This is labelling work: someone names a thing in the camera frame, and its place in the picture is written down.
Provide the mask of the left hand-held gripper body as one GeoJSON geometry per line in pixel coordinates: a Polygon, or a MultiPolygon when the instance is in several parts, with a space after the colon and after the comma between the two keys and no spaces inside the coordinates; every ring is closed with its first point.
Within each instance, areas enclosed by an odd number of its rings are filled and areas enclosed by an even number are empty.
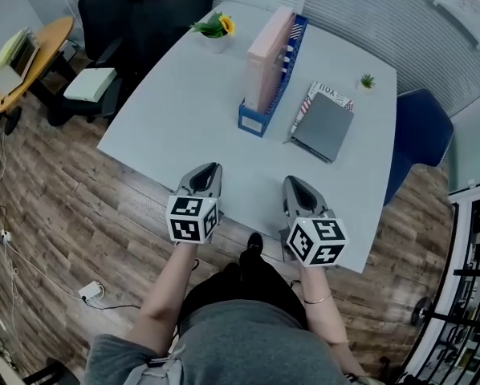
{"type": "Polygon", "coordinates": [[[210,243],[221,218],[220,195],[171,195],[165,210],[169,236],[175,242],[210,243]]]}

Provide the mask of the blue file rack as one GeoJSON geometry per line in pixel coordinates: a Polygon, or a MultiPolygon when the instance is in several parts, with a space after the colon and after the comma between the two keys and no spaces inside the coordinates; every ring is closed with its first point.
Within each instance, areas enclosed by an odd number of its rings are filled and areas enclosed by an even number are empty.
{"type": "Polygon", "coordinates": [[[303,35],[307,28],[308,20],[300,14],[295,13],[295,22],[291,29],[290,39],[287,44],[287,53],[283,63],[283,74],[279,87],[275,93],[266,113],[258,113],[245,106],[245,98],[238,109],[238,128],[255,136],[262,137],[283,97],[290,82],[303,35]]]}

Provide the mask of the pink book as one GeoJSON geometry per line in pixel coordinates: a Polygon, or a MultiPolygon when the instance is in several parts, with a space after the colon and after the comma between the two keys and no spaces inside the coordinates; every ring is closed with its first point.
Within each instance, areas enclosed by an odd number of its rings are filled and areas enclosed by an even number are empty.
{"type": "Polygon", "coordinates": [[[295,12],[280,6],[247,51],[245,106],[266,113],[279,87],[295,12]]]}

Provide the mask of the person's right forearm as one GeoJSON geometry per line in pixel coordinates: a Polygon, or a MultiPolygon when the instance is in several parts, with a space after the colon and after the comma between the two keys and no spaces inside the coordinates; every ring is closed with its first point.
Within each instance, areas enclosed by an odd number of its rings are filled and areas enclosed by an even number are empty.
{"type": "Polygon", "coordinates": [[[347,344],[344,321],[332,296],[324,268],[299,267],[309,329],[330,345],[347,344]]]}

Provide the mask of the person's black shoe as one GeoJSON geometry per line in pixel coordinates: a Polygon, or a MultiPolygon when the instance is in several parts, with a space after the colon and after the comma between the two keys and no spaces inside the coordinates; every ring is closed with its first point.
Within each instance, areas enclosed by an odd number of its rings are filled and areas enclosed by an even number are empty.
{"type": "Polygon", "coordinates": [[[260,233],[254,232],[250,235],[247,242],[247,249],[256,252],[258,255],[263,251],[263,239],[260,233]]]}

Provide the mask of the person's black trousers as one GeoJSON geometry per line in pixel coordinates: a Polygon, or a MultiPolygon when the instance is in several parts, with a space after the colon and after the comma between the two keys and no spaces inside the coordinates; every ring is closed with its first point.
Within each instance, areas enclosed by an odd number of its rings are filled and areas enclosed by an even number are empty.
{"type": "Polygon", "coordinates": [[[265,302],[307,328],[305,308],[298,296],[272,265],[250,249],[241,254],[238,263],[229,263],[191,289],[182,303],[177,324],[181,325],[203,306],[232,300],[265,302]]]}

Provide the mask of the grey notebook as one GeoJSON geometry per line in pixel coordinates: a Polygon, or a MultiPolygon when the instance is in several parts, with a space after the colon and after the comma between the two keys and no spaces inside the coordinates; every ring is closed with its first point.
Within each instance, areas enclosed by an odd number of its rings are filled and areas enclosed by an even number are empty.
{"type": "Polygon", "coordinates": [[[338,156],[353,117],[352,111],[317,93],[289,141],[332,163],[338,156]]]}

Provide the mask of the flag print book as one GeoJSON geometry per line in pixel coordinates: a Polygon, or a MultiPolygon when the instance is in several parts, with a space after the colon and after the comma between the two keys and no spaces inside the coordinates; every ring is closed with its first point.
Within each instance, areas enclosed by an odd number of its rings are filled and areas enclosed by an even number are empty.
{"type": "Polygon", "coordinates": [[[311,86],[310,86],[310,88],[309,88],[309,90],[308,90],[300,108],[299,108],[299,111],[298,111],[298,113],[295,117],[294,123],[291,125],[290,134],[293,134],[295,132],[295,130],[297,129],[297,127],[299,126],[301,120],[303,119],[303,117],[307,113],[307,110],[311,106],[311,102],[315,98],[315,95],[317,93],[325,95],[329,100],[333,101],[334,103],[340,105],[341,107],[346,108],[349,111],[353,111],[354,102],[351,99],[345,97],[344,95],[341,95],[337,90],[335,90],[335,89],[333,89],[333,88],[331,88],[331,87],[329,87],[325,84],[314,81],[311,84],[311,86]]]}

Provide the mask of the blue chair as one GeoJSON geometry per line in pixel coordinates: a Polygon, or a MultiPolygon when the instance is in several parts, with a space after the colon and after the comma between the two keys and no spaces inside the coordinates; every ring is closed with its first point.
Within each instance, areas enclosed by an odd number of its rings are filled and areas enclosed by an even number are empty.
{"type": "Polygon", "coordinates": [[[384,198],[387,205],[412,166],[437,167],[445,158],[454,126],[434,95],[427,89],[397,96],[393,157],[384,198]]]}

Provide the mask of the person's grey shirt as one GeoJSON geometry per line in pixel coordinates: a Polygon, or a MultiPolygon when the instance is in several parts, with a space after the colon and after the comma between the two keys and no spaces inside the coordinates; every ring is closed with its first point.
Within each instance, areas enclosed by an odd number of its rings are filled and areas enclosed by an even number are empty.
{"type": "Polygon", "coordinates": [[[204,306],[162,357],[110,334],[92,344],[84,385],[348,385],[328,345],[264,302],[204,306]]]}

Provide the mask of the black weight disc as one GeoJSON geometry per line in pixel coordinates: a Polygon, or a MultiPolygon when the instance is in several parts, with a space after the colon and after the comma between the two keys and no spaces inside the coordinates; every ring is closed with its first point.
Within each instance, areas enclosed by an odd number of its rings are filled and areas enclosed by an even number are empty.
{"type": "Polygon", "coordinates": [[[430,297],[421,298],[413,308],[410,324],[415,327],[421,327],[429,314],[431,305],[432,299],[430,297]]]}

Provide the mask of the sunflower potted plant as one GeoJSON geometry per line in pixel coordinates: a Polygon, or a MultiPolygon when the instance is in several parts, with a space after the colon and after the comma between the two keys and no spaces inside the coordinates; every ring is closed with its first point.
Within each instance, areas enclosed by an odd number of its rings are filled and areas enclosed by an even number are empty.
{"type": "Polygon", "coordinates": [[[204,38],[204,45],[214,54],[222,53],[235,35],[236,24],[222,12],[213,12],[205,21],[195,22],[191,31],[204,38]]]}

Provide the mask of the black metal railing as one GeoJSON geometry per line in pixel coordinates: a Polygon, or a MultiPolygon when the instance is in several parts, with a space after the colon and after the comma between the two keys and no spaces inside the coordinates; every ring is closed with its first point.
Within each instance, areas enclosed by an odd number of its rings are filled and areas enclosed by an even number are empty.
{"type": "Polygon", "coordinates": [[[440,285],[397,385],[480,385],[480,198],[454,208],[440,285]]]}

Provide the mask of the white waste bin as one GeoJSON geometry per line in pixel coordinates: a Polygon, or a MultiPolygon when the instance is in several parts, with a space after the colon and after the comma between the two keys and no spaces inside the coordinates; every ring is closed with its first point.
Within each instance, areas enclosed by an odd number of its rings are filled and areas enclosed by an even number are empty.
{"type": "Polygon", "coordinates": [[[80,48],[81,46],[78,43],[75,43],[71,40],[66,40],[63,44],[61,52],[63,53],[63,57],[69,62],[74,58],[80,48]]]}

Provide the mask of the round wooden table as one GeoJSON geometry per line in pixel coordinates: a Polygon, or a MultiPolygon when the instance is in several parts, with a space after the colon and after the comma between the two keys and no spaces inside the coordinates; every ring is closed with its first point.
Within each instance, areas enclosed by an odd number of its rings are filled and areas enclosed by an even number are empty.
{"type": "Polygon", "coordinates": [[[74,20],[63,17],[51,22],[37,33],[33,33],[37,47],[28,61],[22,81],[12,90],[0,88],[0,115],[6,119],[3,134],[9,136],[16,128],[22,109],[16,103],[29,91],[48,109],[55,107],[57,99],[41,81],[48,71],[54,71],[69,83],[76,77],[75,71],[63,57],[62,46],[68,40],[74,20]]]}

